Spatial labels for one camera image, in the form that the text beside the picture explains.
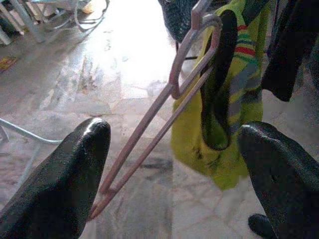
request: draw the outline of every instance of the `pink metal hanger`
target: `pink metal hanger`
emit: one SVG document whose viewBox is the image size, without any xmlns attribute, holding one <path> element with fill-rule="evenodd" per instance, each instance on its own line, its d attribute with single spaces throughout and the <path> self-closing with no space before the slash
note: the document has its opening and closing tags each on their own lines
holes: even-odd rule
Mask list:
<svg viewBox="0 0 319 239">
<path fill-rule="evenodd" d="M 181 97 L 181 95 L 187 90 L 189 85 L 192 83 L 194 78 L 204 69 L 207 63 L 214 56 L 220 38 L 220 31 L 222 27 L 222 23 L 220 18 L 211 12 L 206 12 L 211 0 L 199 0 L 199 2 L 194 6 L 191 12 L 191 29 L 185 36 L 181 46 L 175 56 L 170 75 L 169 82 L 164 87 L 160 95 L 154 101 L 150 109 L 146 112 L 145 116 L 139 123 L 139 125 L 134 130 L 131 135 L 129 141 L 126 143 L 122 151 L 120 152 L 118 158 L 113 164 L 110 172 L 106 176 L 104 182 L 102 183 L 99 193 L 102 194 L 102 200 L 98 202 L 98 204 L 93 205 L 91 209 L 91 215 L 89 220 L 97 217 L 103 209 L 110 203 L 110 201 L 114 198 L 114 196 L 120 191 L 120 189 L 125 185 L 128 179 L 134 174 L 134 172 L 139 168 L 139 166 L 143 163 L 146 157 L 150 154 L 150 152 L 155 148 L 161 138 L 165 135 L 168 129 L 171 127 L 175 119 L 178 115 L 184 110 L 187 103 L 190 101 L 193 95 L 200 89 L 200 87 L 205 83 L 209 74 L 212 71 L 212 67 L 210 67 L 197 81 L 195 86 L 189 91 L 188 95 L 184 98 L 182 103 L 176 109 L 176 111 L 172 114 L 163 128 L 159 131 L 156 137 L 152 140 L 152 142 L 147 146 L 145 151 L 141 154 L 141 156 L 137 159 L 137 161 L 132 165 L 132 167 L 128 170 L 128 172 L 120 179 L 120 181 L 115 185 L 115 187 L 111 187 L 116 175 L 120 171 L 122 165 L 125 160 L 135 147 L 138 140 L 141 138 L 142 134 L 156 115 L 156 113 L 160 110 L 162 105 L 168 99 L 170 95 L 177 100 Z M 195 68 L 188 75 L 184 83 L 179 87 L 178 78 L 179 74 L 185 60 L 187 53 L 189 52 L 192 43 L 194 40 L 200 36 L 200 34 L 208 27 L 214 26 L 215 30 L 213 31 L 212 41 L 209 50 L 206 54 L 200 59 Z"/>
</svg>

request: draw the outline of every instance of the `shoe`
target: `shoe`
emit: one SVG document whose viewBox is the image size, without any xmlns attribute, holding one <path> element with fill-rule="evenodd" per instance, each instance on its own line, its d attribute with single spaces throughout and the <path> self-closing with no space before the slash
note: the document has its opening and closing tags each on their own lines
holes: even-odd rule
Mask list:
<svg viewBox="0 0 319 239">
<path fill-rule="evenodd" d="M 249 228 L 265 239 L 277 239 L 268 218 L 261 214 L 253 214 L 248 219 Z"/>
</svg>

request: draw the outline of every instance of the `tiled floor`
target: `tiled floor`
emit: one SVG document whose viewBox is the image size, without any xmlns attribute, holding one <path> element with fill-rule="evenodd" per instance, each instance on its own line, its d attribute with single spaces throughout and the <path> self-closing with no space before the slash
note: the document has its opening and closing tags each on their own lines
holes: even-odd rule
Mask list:
<svg viewBox="0 0 319 239">
<path fill-rule="evenodd" d="M 114 0 L 106 19 L 90 34 L 77 28 L 47 33 L 36 44 L 19 38 L 0 48 L 0 56 L 18 62 L 0 75 L 0 117 L 50 139 L 62 139 L 84 119 L 99 116 L 112 126 L 105 172 L 167 83 L 175 55 L 156 0 Z M 191 69 L 191 62 L 184 66 Z M 305 75 L 291 102 L 263 92 L 264 121 L 274 124 L 319 157 L 319 93 Z M 170 99 L 151 123 L 124 169 L 132 164 L 168 119 Z M 9 132 L 0 158 L 0 207 L 35 148 L 34 142 Z M 251 183 L 243 179 L 221 192 L 210 179 L 173 159 L 169 133 L 120 194 L 82 238 L 258 238 L 247 218 L 263 213 Z M 42 148 L 34 166 L 52 147 Z"/>
</svg>

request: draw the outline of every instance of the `red stripe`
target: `red stripe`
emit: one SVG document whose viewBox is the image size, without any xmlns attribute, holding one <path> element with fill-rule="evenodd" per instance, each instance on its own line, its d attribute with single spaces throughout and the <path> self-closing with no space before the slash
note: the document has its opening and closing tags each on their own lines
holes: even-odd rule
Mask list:
<svg viewBox="0 0 319 239">
<path fill-rule="evenodd" d="M 240 30 L 246 30 L 247 29 L 247 26 L 245 25 L 241 25 L 239 27 L 237 27 L 237 30 L 240 31 Z"/>
<path fill-rule="evenodd" d="M 255 56 L 255 51 L 246 47 L 238 46 L 235 48 L 235 51 Z"/>
</svg>

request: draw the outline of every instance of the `yellow cloth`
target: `yellow cloth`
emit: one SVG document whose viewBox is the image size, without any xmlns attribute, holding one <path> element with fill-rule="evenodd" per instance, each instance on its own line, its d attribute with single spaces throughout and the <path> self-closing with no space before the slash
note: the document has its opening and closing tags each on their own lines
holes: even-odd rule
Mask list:
<svg viewBox="0 0 319 239">
<path fill-rule="evenodd" d="M 200 91 L 193 96 L 172 126 L 171 145 L 176 158 L 190 168 L 211 176 L 222 190 L 234 187 L 240 176 L 247 176 L 247 167 L 237 145 L 238 129 L 249 121 L 261 120 L 263 111 L 260 75 L 269 5 L 263 8 L 249 26 L 245 26 L 242 17 L 245 3 L 246 0 L 233 0 L 216 11 L 217 15 L 221 15 L 225 10 L 233 11 L 237 18 L 238 28 L 234 57 L 226 79 L 220 89 L 214 90 L 217 92 L 214 107 L 228 106 L 226 122 L 231 132 L 229 133 L 230 142 L 227 144 L 229 146 L 225 150 L 217 151 L 208 147 L 204 142 L 201 128 L 202 98 Z M 212 31 L 213 27 L 206 30 L 198 59 L 203 56 Z M 211 74 L 208 80 L 214 81 L 214 74 Z M 188 92 L 189 90 L 174 103 L 173 110 L 179 106 Z M 220 136 L 225 131 L 216 120 L 212 122 L 212 131 L 217 136 L 216 138 L 221 138 L 222 142 L 223 137 Z"/>
</svg>

